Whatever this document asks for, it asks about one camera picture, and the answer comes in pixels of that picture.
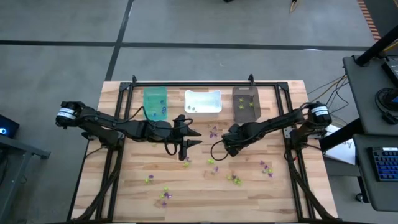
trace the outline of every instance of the wooden tabletop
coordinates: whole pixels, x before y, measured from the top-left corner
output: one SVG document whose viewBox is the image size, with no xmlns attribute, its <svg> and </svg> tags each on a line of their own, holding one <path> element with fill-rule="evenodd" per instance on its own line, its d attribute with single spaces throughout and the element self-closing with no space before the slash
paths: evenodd
<svg viewBox="0 0 398 224">
<path fill-rule="evenodd" d="M 307 92 L 303 81 L 287 81 L 294 108 L 307 101 Z M 98 110 L 114 114 L 120 82 L 104 82 Z M 192 91 L 222 92 L 223 109 L 216 118 L 194 118 L 190 127 L 199 133 L 203 143 L 188 150 L 192 160 L 188 167 L 178 160 L 178 154 L 169 156 L 162 144 L 134 142 L 126 140 L 123 163 L 120 173 L 118 195 L 114 211 L 115 222 L 287 222 L 297 221 L 294 207 L 289 170 L 284 159 L 284 140 L 282 131 L 267 134 L 255 144 L 244 148 L 236 157 L 208 164 L 210 147 L 221 140 L 221 134 L 227 133 L 233 124 L 232 87 L 168 87 L 167 121 L 171 122 L 179 114 L 184 114 L 184 93 Z M 258 122 L 278 116 L 275 90 L 271 87 L 258 87 L 262 116 Z M 132 97 L 133 114 L 142 106 L 144 88 L 135 88 Z M 144 119 L 140 112 L 135 119 Z M 216 126 L 218 137 L 210 138 L 211 129 Z M 93 141 L 88 153 L 99 148 L 100 143 Z M 223 157 L 226 151 L 223 145 L 215 147 L 215 157 Z M 310 188 L 330 214 L 337 217 L 331 194 L 328 176 L 322 154 L 318 149 L 303 150 Z M 85 160 L 72 218 L 83 213 L 98 193 L 103 175 L 106 150 L 96 152 Z M 272 170 L 273 177 L 263 174 L 264 161 Z M 219 170 L 212 174 L 214 166 Z M 234 174 L 242 180 L 235 185 L 227 179 Z M 153 175 L 152 183 L 145 179 Z M 164 199 L 162 206 L 160 195 L 164 187 L 169 188 L 170 199 Z M 303 193 L 302 207 L 305 217 L 307 209 Z M 108 211 L 109 193 L 105 200 L 104 214 Z"/>
</svg>

